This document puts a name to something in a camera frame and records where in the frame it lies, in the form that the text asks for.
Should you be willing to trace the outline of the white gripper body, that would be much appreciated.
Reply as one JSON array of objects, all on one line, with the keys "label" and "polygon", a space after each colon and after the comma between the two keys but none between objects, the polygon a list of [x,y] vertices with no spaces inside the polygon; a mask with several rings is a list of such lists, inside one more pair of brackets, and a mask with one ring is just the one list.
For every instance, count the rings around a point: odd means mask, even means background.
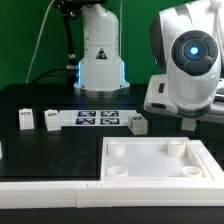
[{"label": "white gripper body", "polygon": [[183,115],[168,95],[168,76],[166,74],[153,75],[149,81],[144,110],[151,113],[195,119],[224,124],[224,79],[220,78],[217,93],[210,110],[202,116]]}]

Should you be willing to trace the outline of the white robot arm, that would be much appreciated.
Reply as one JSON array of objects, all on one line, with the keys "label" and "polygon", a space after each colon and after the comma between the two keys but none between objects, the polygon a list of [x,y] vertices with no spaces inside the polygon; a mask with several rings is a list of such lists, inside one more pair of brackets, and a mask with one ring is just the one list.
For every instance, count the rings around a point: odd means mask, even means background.
[{"label": "white robot arm", "polygon": [[[118,19],[92,3],[82,14],[85,53],[75,91],[109,96],[128,88],[118,54]],[[195,0],[159,12],[150,39],[163,73],[151,77],[144,109],[188,118],[224,116],[224,106],[214,104],[224,65],[224,0]]]}]

